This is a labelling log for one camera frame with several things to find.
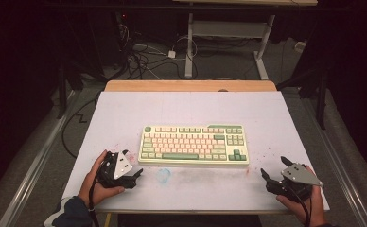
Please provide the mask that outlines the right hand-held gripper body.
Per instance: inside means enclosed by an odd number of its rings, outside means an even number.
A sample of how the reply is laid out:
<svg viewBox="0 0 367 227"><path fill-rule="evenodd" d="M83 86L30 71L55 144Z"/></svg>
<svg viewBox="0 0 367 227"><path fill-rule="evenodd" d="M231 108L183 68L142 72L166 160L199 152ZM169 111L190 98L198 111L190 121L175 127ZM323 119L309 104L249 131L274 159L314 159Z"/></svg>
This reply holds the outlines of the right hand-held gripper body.
<svg viewBox="0 0 367 227"><path fill-rule="evenodd" d="M270 178L266 182L266 189L272 194L285 196L291 201L305 201L311 197L314 185L323 186L321 180L299 163L288 166L281 171L281 175L283 176L281 181Z"/></svg>

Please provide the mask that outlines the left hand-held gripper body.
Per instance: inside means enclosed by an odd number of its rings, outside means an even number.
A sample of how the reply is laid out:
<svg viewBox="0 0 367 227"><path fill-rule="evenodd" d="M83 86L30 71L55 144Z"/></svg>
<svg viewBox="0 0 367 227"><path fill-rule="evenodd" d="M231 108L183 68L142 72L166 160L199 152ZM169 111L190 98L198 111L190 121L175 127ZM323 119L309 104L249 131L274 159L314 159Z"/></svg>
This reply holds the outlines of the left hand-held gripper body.
<svg viewBox="0 0 367 227"><path fill-rule="evenodd" d="M134 188L134 177L128 176L132 170L132 165L122 153L108 151L104 161L98 170L97 179L105 188L122 186L124 188Z"/></svg>

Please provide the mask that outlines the green and cream keyboard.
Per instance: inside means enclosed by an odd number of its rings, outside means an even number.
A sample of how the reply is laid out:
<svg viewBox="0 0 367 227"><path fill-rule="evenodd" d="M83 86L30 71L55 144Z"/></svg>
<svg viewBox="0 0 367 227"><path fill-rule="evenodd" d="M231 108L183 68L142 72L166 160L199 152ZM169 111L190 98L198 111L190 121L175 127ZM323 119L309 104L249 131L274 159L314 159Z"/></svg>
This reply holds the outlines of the green and cream keyboard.
<svg viewBox="0 0 367 227"><path fill-rule="evenodd" d="M146 126L138 161L142 164L247 166L245 131L239 125Z"/></svg>

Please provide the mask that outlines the person's left hand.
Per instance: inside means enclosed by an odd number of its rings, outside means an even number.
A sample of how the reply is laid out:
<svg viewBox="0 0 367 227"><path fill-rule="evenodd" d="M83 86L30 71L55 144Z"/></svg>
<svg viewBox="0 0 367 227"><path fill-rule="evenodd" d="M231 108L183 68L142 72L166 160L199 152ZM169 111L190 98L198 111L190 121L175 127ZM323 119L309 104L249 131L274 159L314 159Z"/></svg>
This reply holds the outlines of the person's left hand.
<svg viewBox="0 0 367 227"><path fill-rule="evenodd" d="M81 198L87 208L94 207L104 200L121 194L125 191L124 187L104 188L100 183L96 183L96 173L104 161L107 150L104 150L95 160L91 170L86 174L83 180L78 197Z"/></svg>

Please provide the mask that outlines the person's right hand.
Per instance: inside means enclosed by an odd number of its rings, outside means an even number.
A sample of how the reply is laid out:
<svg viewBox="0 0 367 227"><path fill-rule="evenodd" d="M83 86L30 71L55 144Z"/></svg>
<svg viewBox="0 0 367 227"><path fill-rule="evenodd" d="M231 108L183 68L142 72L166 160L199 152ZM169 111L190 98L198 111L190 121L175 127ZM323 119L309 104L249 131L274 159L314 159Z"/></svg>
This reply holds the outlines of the person's right hand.
<svg viewBox="0 0 367 227"><path fill-rule="evenodd" d="M285 196L278 195L276 199L292 212L292 214L306 227L319 227L327 223L324 216L323 197L321 188L314 186L309 200L305 201L304 206L301 203L291 201Z"/></svg>

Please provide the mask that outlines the black metal stand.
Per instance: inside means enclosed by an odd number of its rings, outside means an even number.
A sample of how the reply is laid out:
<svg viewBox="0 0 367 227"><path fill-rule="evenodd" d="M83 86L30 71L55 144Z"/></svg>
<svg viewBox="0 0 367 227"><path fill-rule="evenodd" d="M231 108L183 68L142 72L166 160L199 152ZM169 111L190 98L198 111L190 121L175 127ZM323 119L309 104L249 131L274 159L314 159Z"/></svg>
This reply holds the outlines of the black metal stand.
<svg viewBox="0 0 367 227"><path fill-rule="evenodd" d="M78 71L82 71L94 79L99 80L100 82L106 83L108 81L102 74L98 73L94 69L90 69L89 67L83 66L79 64L77 61L73 60L61 60L58 68L58 85L59 85L59 113L57 118L61 119L66 112L67 108L67 95L66 95L66 76L64 74L64 69L75 69Z"/></svg>
<svg viewBox="0 0 367 227"><path fill-rule="evenodd" d="M327 88L328 69L321 64L312 66L303 73L294 74L290 79L276 85L278 91L287 87L299 87L300 98L316 97L316 120L322 130L325 129L324 109Z"/></svg>

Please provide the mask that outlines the white table cover sheet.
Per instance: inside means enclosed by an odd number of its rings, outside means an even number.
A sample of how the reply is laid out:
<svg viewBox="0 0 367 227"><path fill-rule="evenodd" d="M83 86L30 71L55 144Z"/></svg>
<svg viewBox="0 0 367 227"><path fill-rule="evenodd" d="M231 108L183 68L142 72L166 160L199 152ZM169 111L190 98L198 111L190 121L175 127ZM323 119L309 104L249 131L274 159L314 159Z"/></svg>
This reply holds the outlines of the white table cover sheet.
<svg viewBox="0 0 367 227"><path fill-rule="evenodd" d="M125 150L135 163L142 129L150 125L241 125L250 154L244 167L143 166L134 189L105 200L117 213L284 214L261 174L278 180L281 159L309 158L279 92L104 92L63 192L79 192L95 159Z"/></svg>

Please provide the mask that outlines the metal floor rail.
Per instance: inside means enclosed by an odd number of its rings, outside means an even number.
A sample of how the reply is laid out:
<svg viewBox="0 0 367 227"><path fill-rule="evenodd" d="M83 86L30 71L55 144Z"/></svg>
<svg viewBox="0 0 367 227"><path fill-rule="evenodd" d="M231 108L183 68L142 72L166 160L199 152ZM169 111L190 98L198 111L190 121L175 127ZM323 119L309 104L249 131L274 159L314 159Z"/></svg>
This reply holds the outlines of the metal floor rail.
<svg viewBox="0 0 367 227"><path fill-rule="evenodd" d="M340 227L367 227L367 164L358 153L330 92L325 93L323 123L316 119L314 99L301 106L306 118L299 133L329 205L327 217Z"/></svg>
<svg viewBox="0 0 367 227"><path fill-rule="evenodd" d="M0 227L14 227L17 219L20 217L28 198L34 189L36 182L40 178L43 172L45 164L52 152L52 147L57 135L60 133L62 127L65 125L67 116L72 112L75 106L80 92L71 91L66 100L67 107L60 118L53 124L48 137L44 140L44 144L37 152L30 168L28 169L25 177L23 178L20 186L14 194L7 210L0 219Z"/></svg>

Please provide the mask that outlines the white metal frame desk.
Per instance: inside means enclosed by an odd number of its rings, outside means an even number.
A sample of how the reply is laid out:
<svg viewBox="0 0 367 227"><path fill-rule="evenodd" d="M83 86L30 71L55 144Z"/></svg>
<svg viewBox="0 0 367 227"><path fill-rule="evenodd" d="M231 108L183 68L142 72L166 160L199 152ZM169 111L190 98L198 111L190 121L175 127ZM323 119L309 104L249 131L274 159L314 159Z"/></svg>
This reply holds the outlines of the white metal frame desk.
<svg viewBox="0 0 367 227"><path fill-rule="evenodd" d="M173 0L183 3L185 7L272 7L273 9L302 9L316 7L318 0ZM227 19L197 19L193 12L188 13L187 25L187 48L185 54L184 77L194 78L194 57L198 47L194 41L195 37L211 38L248 38L260 39L261 45L253 52L253 61L258 75L262 80L268 80L268 74L263 62L268 39L271 34L275 19L275 13L270 14L265 22L229 22Z"/></svg>

